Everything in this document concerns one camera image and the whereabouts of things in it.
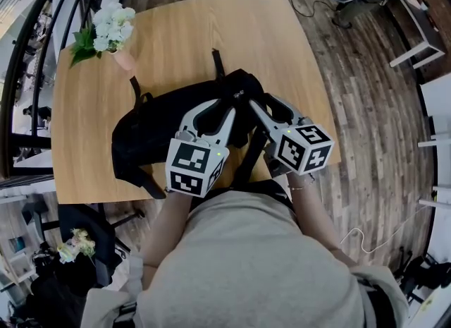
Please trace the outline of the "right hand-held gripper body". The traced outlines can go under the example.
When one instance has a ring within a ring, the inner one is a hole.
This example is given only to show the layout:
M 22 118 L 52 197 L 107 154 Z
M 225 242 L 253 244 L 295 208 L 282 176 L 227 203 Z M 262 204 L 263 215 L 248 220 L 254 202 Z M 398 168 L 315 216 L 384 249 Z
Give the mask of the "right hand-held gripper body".
M 297 125 L 278 124 L 269 131 L 271 142 L 264 148 L 264 160 L 275 178 L 290 172 L 298 176 L 323 169 L 335 141 L 319 124 L 304 117 Z

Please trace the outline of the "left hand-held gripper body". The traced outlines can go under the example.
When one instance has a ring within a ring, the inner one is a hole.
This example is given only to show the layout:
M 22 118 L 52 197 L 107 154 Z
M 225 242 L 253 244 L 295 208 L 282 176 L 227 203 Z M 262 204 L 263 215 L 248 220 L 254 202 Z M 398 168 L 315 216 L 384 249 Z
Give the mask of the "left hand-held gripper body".
M 196 137 L 171 139 L 165 172 L 170 191 L 203 198 L 220 177 L 230 152 Z

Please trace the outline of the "black duffel bag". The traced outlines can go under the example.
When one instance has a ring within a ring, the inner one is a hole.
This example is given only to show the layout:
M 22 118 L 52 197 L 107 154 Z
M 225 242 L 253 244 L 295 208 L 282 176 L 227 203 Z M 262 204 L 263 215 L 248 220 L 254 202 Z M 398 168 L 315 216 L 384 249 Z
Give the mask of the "black duffel bag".
M 254 100 L 266 107 L 269 95 L 251 73 L 237 69 L 225 73 L 219 50 L 212 51 L 216 78 L 170 91 L 158 97 L 142 93 L 136 78 L 130 83 L 135 92 L 135 105 L 116 125 L 112 133 L 111 156 L 113 172 L 119 180 L 144 188 L 153 198 L 166 194 L 143 166 L 166 160 L 171 138 L 175 137 L 183 116 L 201 103 L 217 99 L 219 105 L 199 120 L 200 131 L 211 133 L 219 127 L 227 109 L 236 110 L 229 144 L 236 148 L 247 146 L 247 153 L 237 168 L 232 185 L 249 181 L 266 143 L 249 102 Z

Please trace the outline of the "person's left forearm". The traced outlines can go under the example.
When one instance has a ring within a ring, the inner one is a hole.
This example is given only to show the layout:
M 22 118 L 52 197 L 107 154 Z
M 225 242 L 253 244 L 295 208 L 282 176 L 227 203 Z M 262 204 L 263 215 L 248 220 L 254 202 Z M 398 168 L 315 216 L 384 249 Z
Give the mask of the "person's left forearm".
M 140 249 L 142 288 L 147 290 L 160 264 L 179 243 L 190 213 L 192 196 L 169 193 Z

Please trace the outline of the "person's right forearm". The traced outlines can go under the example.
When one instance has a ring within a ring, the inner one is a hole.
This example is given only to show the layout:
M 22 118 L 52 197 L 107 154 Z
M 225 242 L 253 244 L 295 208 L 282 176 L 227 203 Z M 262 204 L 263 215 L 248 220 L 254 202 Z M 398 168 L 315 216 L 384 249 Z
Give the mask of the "person's right forearm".
M 340 247 L 340 239 L 333 220 L 323 206 L 314 178 L 295 173 L 287 175 L 292 205 L 301 232 L 318 241 L 336 259 L 348 267 L 357 263 L 346 255 Z

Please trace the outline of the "person's black trousers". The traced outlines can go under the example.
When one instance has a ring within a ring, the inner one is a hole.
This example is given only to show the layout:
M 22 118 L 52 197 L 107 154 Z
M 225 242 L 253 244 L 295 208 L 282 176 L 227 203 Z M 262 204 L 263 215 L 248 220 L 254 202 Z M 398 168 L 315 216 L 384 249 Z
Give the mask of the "person's black trousers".
M 207 193 L 205 200 L 214 198 L 220 194 L 227 193 L 230 191 L 237 191 L 237 192 L 243 192 L 243 193 L 257 193 L 257 194 L 263 194 L 267 195 L 274 200 L 279 201 L 280 203 L 287 206 L 289 209 L 294 210 L 292 201 L 289 198 L 288 194 L 285 192 L 283 187 L 275 182 L 274 180 L 265 180 L 265 181 L 257 181 L 257 182 L 250 182 L 238 186 L 231 186 L 227 188 L 218 188 L 215 190 L 212 190 Z

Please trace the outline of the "wooden table with white legs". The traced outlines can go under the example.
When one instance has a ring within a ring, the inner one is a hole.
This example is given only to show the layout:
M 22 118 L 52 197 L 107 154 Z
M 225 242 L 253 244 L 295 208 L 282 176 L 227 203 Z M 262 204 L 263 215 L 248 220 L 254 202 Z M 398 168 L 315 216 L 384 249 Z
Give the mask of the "wooden table with white legs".
M 60 52 L 51 118 L 51 153 L 61 204 L 143 200 L 118 180 L 111 135 L 134 104 L 136 77 L 155 96 L 215 77 L 213 49 L 227 72 L 253 74 L 266 92 L 295 105 L 337 135 L 330 102 L 307 36 L 288 0 L 186 0 L 138 13 L 126 49 L 135 67 L 112 55 L 72 64 Z

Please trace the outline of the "pink vase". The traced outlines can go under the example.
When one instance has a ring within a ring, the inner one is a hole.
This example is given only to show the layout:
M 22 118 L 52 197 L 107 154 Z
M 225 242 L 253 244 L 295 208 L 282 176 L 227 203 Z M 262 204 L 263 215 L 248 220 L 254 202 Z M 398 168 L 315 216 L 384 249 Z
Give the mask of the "pink vase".
M 112 53 L 116 63 L 125 71 L 132 71 L 135 68 L 134 57 L 126 50 L 117 50 Z

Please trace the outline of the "black office chair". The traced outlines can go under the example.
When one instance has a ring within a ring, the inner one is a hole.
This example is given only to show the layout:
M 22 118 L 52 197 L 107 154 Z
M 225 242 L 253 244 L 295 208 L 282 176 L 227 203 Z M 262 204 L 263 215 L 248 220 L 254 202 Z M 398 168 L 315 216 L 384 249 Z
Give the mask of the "black office chair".
M 86 233 L 94 247 L 92 252 L 79 253 L 69 262 L 62 263 L 48 243 L 43 242 L 32 259 L 38 277 L 31 284 L 27 306 L 42 328 L 80 328 L 87 292 L 111 284 L 117 266 L 130 252 L 117 238 L 116 228 L 145 215 L 137 209 L 111 224 L 102 205 L 97 208 L 59 205 L 58 219 L 43 221 L 42 215 L 47 211 L 45 202 L 28 203 L 23 209 L 23 215 L 34 222 L 40 238 L 52 229 L 59 230 L 63 242 L 74 238 L 76 233 Z

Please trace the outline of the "white flowers with green leaves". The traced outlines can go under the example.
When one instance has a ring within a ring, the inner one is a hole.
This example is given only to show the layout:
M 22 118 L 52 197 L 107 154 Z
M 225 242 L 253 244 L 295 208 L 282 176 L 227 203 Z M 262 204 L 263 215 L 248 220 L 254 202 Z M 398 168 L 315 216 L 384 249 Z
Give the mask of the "white flowers with green leaves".
M 132 20 L 135 15 L 135 9 L 123 7 L 118 2 L 111 2 L 98 10 L 89 26 L 73 33 L 75 42 L 70 50 L 70 66 L 94 57 L 100 59 L 104 53 L 114 54 L 122 50 L 134 30 Z

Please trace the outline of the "person's grey shirt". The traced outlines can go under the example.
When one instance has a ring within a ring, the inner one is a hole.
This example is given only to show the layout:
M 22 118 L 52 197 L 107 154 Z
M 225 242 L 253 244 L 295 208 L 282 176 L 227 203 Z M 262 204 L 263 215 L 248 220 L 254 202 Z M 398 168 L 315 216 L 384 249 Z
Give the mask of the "person's grey shirt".
M 147 290 L 142 275 L 134 256 L 121 290 L 90 290 L 80 328 L 403 328 L 408 315 L 387 267 L 348 267 L 257 193 L 190 208 Z

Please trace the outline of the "pale wrapped flower bouquet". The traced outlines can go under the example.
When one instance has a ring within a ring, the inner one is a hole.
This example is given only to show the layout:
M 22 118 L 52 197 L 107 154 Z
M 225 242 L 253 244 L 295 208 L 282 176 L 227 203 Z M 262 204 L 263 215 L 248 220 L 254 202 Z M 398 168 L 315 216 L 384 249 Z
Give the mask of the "pale wrapped flower bouquet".
M 72 229 L 71 237 L 57 247 L 60 263 L 71 263 L 82 254 L 89 259 L 95 254 L 96 243 L 89 237 L 85 229 Z

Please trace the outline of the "white side table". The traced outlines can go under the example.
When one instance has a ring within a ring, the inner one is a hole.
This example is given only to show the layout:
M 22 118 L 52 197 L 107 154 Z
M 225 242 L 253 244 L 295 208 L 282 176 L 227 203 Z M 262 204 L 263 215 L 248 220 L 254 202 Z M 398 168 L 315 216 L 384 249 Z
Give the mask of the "white side table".
M 390 67 L 395 67 L 402 62 L 420 54 L 424 51 L 432 51 L 430 56 L 413 64 L 416 70 L 426 64 L 446 55 L 447 49 L 440 35 L 438 26 L 428 13 L 427 5 L 420 0 L 400 0 L 401 4 L 407 10 L 410 18 L 413 20 L 417 30 L 421 35 L 421 41 L 416 46 L 410 48 L 405 53 L 399 55 L 390 62 Z

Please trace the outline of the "black tripod equipment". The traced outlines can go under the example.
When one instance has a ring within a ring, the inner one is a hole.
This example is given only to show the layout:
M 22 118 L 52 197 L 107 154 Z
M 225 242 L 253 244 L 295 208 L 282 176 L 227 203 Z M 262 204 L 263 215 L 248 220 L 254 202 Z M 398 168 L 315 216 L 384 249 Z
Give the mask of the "black tripod equipment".
M 393 275 L 408 304 L 412 301 L 423 303 L 424 299 L 414 291 L 423 287 L 430 290 L 447 288 L 451 284 L 451 262 L 438 263 L 428 253 L 413 258 L 411 250 L 406 252 L 400 247 L 400 264 Z

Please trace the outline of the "black metal railing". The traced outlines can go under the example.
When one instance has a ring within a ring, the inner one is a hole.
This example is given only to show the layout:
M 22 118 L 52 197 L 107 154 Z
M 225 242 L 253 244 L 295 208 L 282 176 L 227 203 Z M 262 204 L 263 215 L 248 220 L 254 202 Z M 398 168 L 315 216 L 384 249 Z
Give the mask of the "black metal railing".
M 35 54 L 35 74 L 32 77 L 31 90 L 31 126 L 26 133 L 13 132 L 13 108 L 16 105 L 16 92 L 18 88 L 24 86 L 25 78 L 25 55 L 28 42 L 39 17 L 44 12 L 44 6 L 49 2 L 56 7 L 50 15 L 49 26 L 44 33 L 43 45 Z M 30 180 L 34 178 L 51 178 L 53 169 L 51 167 L 20 167 L 15 166 L 15 160 L 21 153 L 45 152 L 51 149 L 51 138 L 38 135 L 38 103 L 39 94 L 44 83 L 44 63 L 49 50 L 50 41 L 53 39 L 56 23 L 61 19 L 61 11 L 65 0 L 36 0 L 31 4 L 24 25 L 18 34 L 16 45 L 13 48 L 11 59 L 6 71 L 4 89 L 0 101 L 0 185 L 9 180 Z M 84 13 L 81 26 L 87 24 L 89 11 L 97 11 L 100 7 L 100 0 L 75 0 L 69 16 L 63 19 L 65 29 L 58 51 L 66 47 L 71 24 L 78 6 L 82 7 Z

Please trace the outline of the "white metal frame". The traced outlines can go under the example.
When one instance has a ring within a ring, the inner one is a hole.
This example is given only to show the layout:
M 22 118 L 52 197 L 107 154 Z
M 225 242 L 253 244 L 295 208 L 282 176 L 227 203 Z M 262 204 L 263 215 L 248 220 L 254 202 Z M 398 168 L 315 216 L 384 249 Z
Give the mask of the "white metal frame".
M 418 148 L 433 153 L 431 198 L 423 204 L 451 210 L 451 116 L 430 116 L 431 136 Z

